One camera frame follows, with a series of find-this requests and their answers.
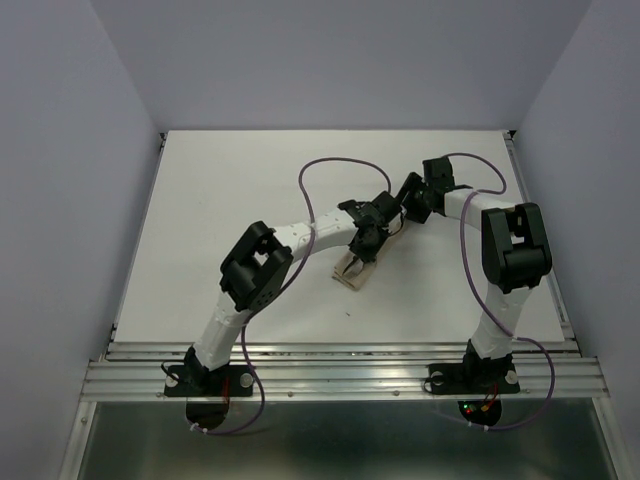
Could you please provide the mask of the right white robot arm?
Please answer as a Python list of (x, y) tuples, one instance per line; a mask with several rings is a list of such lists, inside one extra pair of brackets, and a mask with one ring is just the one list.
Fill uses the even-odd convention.
[[(489, 160), (471, 153), (460, 157), (481, 162), (496, 175), (496, 188), (459, 184), (453, 153), (422, 162), (421, 174), (411, 173), (396, 195), (409, 220), (425, 223), (432, 214), (458, 222), (462, 268), (481, 309), (478, 326), (469, 340), (474, 356), (460, 366), (463, 384), (482, 390), (496, 378), (492, 362), (512, 354), (512, 342), (525, 302), (552, 269), (552, 255), (540, 207), (535, 203), (507, 202), (504, 174)], [(466, 234), (480, 235), (482, 273), (486, 293), (479, 292), (468, 258)]]

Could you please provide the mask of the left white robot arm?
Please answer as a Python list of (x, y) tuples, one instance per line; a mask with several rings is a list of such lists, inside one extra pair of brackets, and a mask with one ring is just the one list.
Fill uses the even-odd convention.
[(281, 293), (292, 265), (324, 250), (346, 247), (343, 271), (359, 265), (367, 274), (401, 218), (399, 200), (384, 191), (374, 200), (348, 200), (308, 221), (271, 228), (251, 224), (223, 260), (220, 294), (211, 320), (184, 358), (188, 382), (199, 393), (215, 392), (233, 345), (252, 315)]

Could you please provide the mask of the beige cloth napkin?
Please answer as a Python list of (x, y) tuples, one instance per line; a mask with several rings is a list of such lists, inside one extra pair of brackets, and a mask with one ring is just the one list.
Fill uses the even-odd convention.
[(384, 260), (388, 252), (401, 238), (404, 231), (404, 226), (395, 231), (390, 238), (385, 241), (377, 253), (376, 259), (372, 262), (365, 263), (357, 259), (353, 253), (347, 251), (334, 265), (331, 278), (352, 291), (360, 291), (375, 272), (378, 265)]

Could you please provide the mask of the aluminium front rail frame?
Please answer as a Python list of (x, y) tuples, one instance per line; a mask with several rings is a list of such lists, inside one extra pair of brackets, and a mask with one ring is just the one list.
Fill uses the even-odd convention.
[[(86, 402), (164, 401), (162, 363), (183, 355), (183, 344), (113, 343), (89, 364), (80, 398)], [(519, 343), (514, 363), (520, 399), (605, 398), (609, 390), (595, 358), (573, 339), (552, 343), (550, 357)], [(249, 359), (269, 401), (427, 400), (422, 387), (431, 363), (461, 361), (462, 343), (251, 344)]]

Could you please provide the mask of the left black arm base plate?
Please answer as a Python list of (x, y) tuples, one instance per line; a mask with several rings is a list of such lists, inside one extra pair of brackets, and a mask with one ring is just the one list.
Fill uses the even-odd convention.
[(253, 395), (254, 378), (246, 365), (224, 365), (204, 373), (192, 373), (184, 364), (161, 364), (164, 395), (169, 398), (247, 398)]

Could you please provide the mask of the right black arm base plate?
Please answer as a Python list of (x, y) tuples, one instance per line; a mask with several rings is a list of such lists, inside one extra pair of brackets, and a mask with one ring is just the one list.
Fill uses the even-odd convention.
[(513, 368), (480, 368), (472, 370), (462, 363), (434, 363), (427, 366), (428, 376), (423, 380), (423, 390), (438, 396), (473, 396), (493, 393), (517, 394), (518, 382), (509, 383), (507, 374)]

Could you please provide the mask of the steel fork black handle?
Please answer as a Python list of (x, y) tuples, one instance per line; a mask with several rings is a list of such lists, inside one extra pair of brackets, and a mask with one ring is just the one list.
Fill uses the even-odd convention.
[(365, 262), (363, 262), (357, 256), (353, 256), (350, 260), (347, 261), (346, 266), (342, 270), (342, 276), (346, 278), (355, 278), (362, 273), (365, 267)]

